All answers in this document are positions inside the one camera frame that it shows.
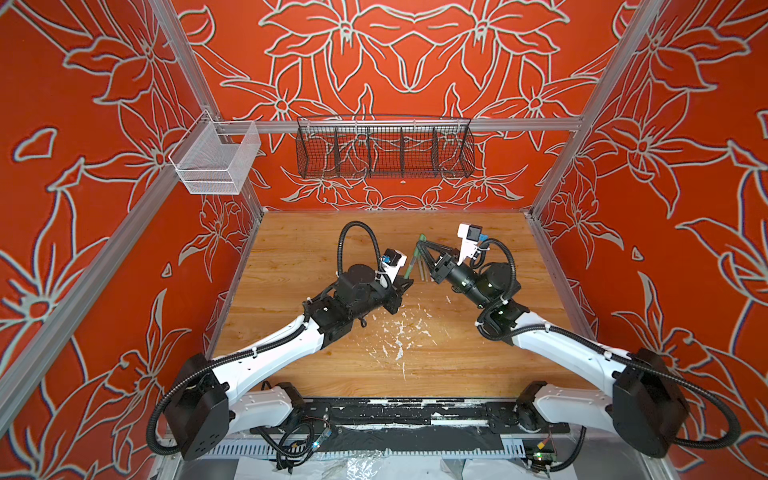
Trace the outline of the dark green pen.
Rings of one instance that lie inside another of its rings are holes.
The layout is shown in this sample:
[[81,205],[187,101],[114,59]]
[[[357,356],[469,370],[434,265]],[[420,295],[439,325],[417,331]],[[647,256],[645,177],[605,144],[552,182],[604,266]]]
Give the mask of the dark green pen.
[[419,256],[419,251],[418,251],[418,248],[416,248],[414,250],[414,252],[413,252],[413,255],[411,256],[411,259],[409,260],[408,266],[407,266],[405,274],[404,274],[404,279],[406,279],[406,280],[410,279],[411,273],[413,271],[413,268],[414,268],[415,264],[417,263],[418,256]]

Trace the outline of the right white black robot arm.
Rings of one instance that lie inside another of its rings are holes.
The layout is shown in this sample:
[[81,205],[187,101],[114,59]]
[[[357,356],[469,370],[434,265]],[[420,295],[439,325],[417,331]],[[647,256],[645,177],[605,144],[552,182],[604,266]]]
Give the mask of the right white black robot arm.
[[533,352],[589,383],[587,389],[530,383],[516,400],[523,430],[570,423],[615,433],[649,457],[668,453],[689,408],[655,354],[603,346],[515,302],[520,285],[512,259],[480,269],[475,260],[461,262],[459,251],[445,245],[420,240],[417,249],[436,283],[448,282],[477,306],[475,326],[483,338]]

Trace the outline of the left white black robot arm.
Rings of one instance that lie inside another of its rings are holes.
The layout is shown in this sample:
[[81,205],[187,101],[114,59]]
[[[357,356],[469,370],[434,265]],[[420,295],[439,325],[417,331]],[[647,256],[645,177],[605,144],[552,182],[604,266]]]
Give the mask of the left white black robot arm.
[[207,359],[190,357],[153,410],[147,445],[158,455],[195,460],[225,436],[259,427],[283,426],[303,405],[295,387],[283,382],[247,401],[245,395],[291,363],[347,335],[356,322],[383,308],[398,312],[413,282],[397,272],[356,264],[318,295],[284,328],[241,351]]

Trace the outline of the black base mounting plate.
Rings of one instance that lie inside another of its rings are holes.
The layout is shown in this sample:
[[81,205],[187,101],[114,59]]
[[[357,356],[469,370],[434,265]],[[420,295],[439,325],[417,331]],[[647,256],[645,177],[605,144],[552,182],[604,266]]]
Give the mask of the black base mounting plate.
[[452,427],[486,429],[494,434],[567,434],[565,423],[529,431],[517,423],[513,398],[309,397],[304,412],[335,427],[374,430]]

